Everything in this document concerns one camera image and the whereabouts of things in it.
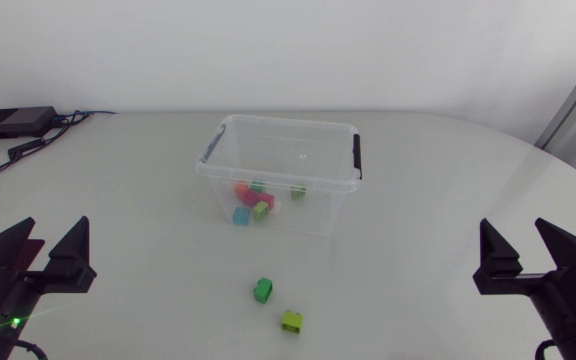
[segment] power adapter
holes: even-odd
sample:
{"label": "power adapter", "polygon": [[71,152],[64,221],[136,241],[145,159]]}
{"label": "power adapter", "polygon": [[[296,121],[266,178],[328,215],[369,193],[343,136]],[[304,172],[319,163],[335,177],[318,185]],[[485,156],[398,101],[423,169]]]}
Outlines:
{"label": "power adapter", "polygon": [[0,139],[42,137],[52,128],[55,116],[52,106],[0,109]]}

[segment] red toy block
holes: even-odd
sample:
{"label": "red toy block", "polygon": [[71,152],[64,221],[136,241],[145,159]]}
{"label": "red toy block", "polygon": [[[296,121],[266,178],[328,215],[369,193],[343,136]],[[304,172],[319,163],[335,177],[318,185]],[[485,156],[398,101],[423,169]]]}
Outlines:
{"label": "red toy block", "polygon": [[246,184],[244,181],[240,181],[237,183],[237,185],[235,185],[235,192],[237,193],[237,196],[240,199],[244,197],[247,191],[248,191],[248,184]]}
{"label": "red toy block", "polygon": [[257,203],[260,202],[261,199],[259,198],[258,192],[248,189],[248,191],[246,191],[244,196],[241,197],[241,201],[243,201],[244,204],[253,207],[257,205]]}
{"label": "red toy block", "polygon": [[270,208],[270,210],[272,210],[272,208],[275,207],[275,197],[274,196],[272,196],[268,193],[260,193],[259,198],[261,199],[261,201],[265,201],[268,203],[268,207]]}

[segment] black electronic device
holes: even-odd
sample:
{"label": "black electronic device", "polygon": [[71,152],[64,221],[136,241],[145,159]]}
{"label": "black electronic device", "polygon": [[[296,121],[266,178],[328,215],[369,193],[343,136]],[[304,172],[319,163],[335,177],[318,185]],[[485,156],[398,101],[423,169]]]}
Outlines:
{"label": "black electronic device", "polygon": [[52,128],[55,116],[57,112],[52,106],[0,109],[0,139],[42,137]]}
{"label": "black electronic device", "polygon": [[0,233],[0,360],[8,359],[17,345],[36,350],[19,335],[42,295],[86,293],[97,276],[89,265],[85,216],[52,249],[43,271],[26,271],[39,250],[36,240],[28,240],[34,224],[27,218]]}
{"label": "black electronic device", "polygon": [[519,254],[483,219],[480,224],[481,267],[473,275],[479,292],[519,294],[530,298],[552,340],[542,343],[543,350],[556,345],[566,360],[576,360],[576,236],[537,219],[535,222],[557,270],[546,274],[520,274]]}

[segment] pink toy block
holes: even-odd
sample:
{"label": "pink toy block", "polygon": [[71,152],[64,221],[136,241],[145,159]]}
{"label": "pink toy block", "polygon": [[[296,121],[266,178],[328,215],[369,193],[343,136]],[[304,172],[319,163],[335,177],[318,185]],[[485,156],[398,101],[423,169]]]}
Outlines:
{"label": "pink toy block", "polygon": [[267,202],[270,210],[272,210],[272,208],[275,207],[275,197],[274,196],[272,196],[268,193],[260,193],[259,199],[261,199],[261,201]]}
{"label": "pink toy block", "polygon": [[258,192],[248,189],[248,191],[246,191],[244,196],[241,197],[241,201],[243,201],[244,204],[253,207],[257,205],[257,203],[260,202],[261,199],[259,198]]}

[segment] black container handle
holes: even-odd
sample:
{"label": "black container handle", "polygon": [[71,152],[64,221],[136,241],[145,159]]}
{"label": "black container handle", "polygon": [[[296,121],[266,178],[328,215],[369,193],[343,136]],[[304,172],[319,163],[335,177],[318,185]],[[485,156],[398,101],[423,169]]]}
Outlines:
{"label": "black container handle", "polygon": [[210,144],[208,144],[208,147],[206,147],[206,151],[204,151],[204,154],[201,156],[202,163],[205,164],[206,161],[208,161],[210,154],[212,154],[212,151],[215,150],[215,147],[217,147],[219,140],[221,140],[221,137],[224,135],[225,132],[226,132],[226,124],[221,124],[221,127],[219,127],[219,132],[215,135]]}
{"label": "black container handle", "polygon": [[354,155],[355,169],[359,169],[359,180],[364,177],[364,172],[361,170],[361,140],[359,134],[353,135],[352,153]]}

